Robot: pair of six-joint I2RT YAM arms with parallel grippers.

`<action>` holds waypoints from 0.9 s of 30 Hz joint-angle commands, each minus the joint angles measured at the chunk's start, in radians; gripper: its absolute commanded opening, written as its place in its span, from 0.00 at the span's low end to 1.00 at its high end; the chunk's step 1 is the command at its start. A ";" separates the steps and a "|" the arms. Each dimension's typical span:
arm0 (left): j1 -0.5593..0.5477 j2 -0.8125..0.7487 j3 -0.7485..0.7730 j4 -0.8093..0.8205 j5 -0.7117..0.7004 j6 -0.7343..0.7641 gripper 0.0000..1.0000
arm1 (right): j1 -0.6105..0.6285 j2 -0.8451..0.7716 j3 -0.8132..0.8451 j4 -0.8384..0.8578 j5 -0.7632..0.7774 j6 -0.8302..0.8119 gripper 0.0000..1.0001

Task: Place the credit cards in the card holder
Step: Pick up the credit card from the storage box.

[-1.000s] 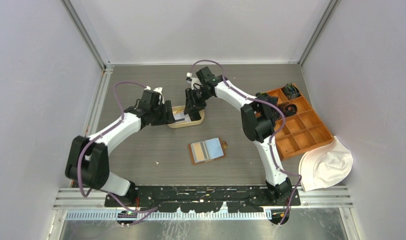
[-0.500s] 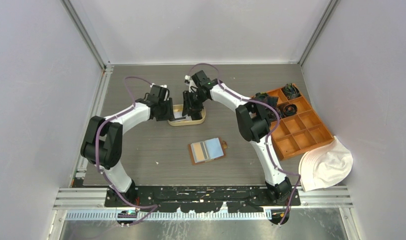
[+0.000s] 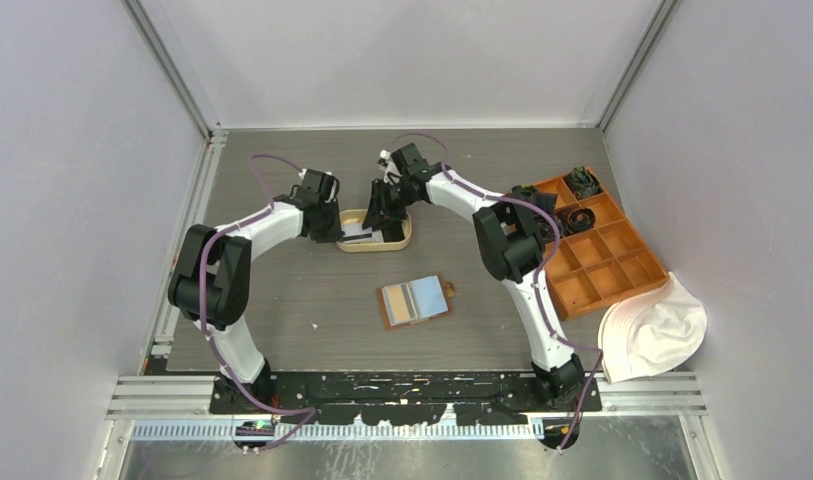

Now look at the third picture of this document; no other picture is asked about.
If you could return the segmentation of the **cream oval tray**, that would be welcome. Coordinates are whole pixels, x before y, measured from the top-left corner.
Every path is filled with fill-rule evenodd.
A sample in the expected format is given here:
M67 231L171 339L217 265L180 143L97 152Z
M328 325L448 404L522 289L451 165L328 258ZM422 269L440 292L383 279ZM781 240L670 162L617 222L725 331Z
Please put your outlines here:
M409 215L399 227L374 231L363 229L365 211L361 209L340 212L341 230L344 236L336 246L346 253L389 252L405 249L412 238L412 219Z

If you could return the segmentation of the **brown leather card holder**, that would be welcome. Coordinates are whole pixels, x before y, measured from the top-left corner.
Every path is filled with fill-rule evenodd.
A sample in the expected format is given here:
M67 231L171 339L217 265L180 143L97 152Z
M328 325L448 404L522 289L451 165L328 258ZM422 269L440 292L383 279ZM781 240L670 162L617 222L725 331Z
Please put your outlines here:
M386 316L386 309L383 304L381 292L383 287L380 287L376 290L376 298L379 304L382 323L386 330L417 325L428 320L450 315L453 312L452 299L456 296L456 290L454 285L451 282L446 281L441 275L425 276L419 279L401 283L408 283L411 287L415 306L418 311L417 319L408 324L394 327L390 326Z

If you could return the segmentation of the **orange gold card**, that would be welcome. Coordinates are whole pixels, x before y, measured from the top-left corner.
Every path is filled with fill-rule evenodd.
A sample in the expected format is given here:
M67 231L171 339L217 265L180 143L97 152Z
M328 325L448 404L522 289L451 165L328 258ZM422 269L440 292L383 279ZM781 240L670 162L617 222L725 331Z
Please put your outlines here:
M417 319L418 311L408 283L386 286L381 292L390 326L408 324Z

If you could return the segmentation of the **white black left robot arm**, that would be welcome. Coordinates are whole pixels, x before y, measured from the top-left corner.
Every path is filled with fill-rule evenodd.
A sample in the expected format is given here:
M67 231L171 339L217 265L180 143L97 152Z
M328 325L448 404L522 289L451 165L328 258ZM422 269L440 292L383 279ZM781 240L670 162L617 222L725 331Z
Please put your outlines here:
M189 227L167 291L170 305L214 345L222 375L239 380L234 398L251 413L267 409L274 397L268 361L244 318L253 261L296 238L334 243L343 236L341 182L318 170L303 170L300 177L289 193L256 213L219 227Z

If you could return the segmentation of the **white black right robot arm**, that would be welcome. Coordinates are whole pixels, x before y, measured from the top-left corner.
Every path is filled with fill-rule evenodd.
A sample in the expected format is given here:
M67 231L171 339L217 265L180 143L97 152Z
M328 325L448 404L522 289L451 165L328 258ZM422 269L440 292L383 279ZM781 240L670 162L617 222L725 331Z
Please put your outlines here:
M365 227L388 227L404 219L408 207L418 201L468 220L485 269L509 292L524 326L538 400L559 411L584 396L585 369L550 302L546 241L535 205L517 192L479 187L442 162L429 163L413 143L381 151L378 163L383 175L371 184Z

